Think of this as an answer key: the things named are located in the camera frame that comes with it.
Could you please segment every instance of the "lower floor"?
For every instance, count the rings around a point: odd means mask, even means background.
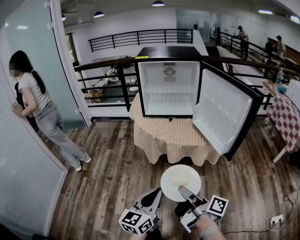
[[[159,159],[150,164],[142,149],[134,145],[132,120],[95,121],[90,127],[69,131],[68,136],[85,148],[92,157],[82,163],[82,171],[70,168],[62,187],[50,236],[56,240],[123,240],[130,235],[118,223],[123,210],[136,198],[160,187],[163,172],[171,165]],[[58,154],[53,144],[43,141]],[[228,240],[245,240],[246,234],[227,233],[246,231],[254,215],[268,219],[291,211],[284,195],[294,201],[293,193],[300,185],[300,170],[291,167],[286,157],[276,164],[273,158],[283,148],[284,141],[271,122],[257,119],[232,161],[220,157],[216,165],[206,161],[203,166],[192,167],[201,178],[199,196],[210,199],[217,195],[229,200],[219,228]],[[184,232],[174,214],[176,202],[163,197],[158,216],[162,237],[177,240],[196,240],[198,237]],[[249,230],[264,231],[266,220],[257,216]],[[249,240],[299,240],[300,191],[298,201],[282,230],[279,232],[248,233]]]

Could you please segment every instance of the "staircase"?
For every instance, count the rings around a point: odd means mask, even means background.
[[[220,57],[217,47],[206,47],[206,51],[211,57]],[[211,66],[224,71],[224,67],[221,62],[215,61],[210,63]]]

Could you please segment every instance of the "black refrigerator top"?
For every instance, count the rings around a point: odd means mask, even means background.
[[[200,60],[201,54],[193,46],[157,46],[157,47],[145,47],[143,48],[138,57],[149,56],[149,58],[185,58]]]

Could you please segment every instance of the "black cable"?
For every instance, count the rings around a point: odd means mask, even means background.
[[[300,191],[300,186],[299,186],[299,189],[296,192],[296,199],[295,199],[294,202],[292,202],[292,200],[290,199],[290,197],[287,194],[283,197],[283,202],[289,202],[291,204],[291,211],[289,212],[289,215],[287,216],[286,220],[283,222],[281,228],[284,226],[284,224],[286,223],[286,221],[290,218],[290,215],[292,214],[292,211],[294,209],[294,205],[297,203],[298,198],[299,198],[299,191]],[[275,224],[273,224],[272,228],[264,230],[264,231],[247,231],[247,230],[243,230],[243,231],[229,231],[229,232],[225,232],[225,233],[222,233],[222,234],[226,235],[226,234],[230,234],[230,233],[265,233],[265,232],[271,231],[274,228],[274,226],[275,226]]]

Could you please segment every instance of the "gray pants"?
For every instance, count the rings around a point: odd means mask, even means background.
[[[57,105],[49,101],[44,109],[35,116],[39,129],[56,144],[59,152],[74,168],[80,167],[80,161],[89,159],[87,151],[77,146],[62,131],[62,119]]]

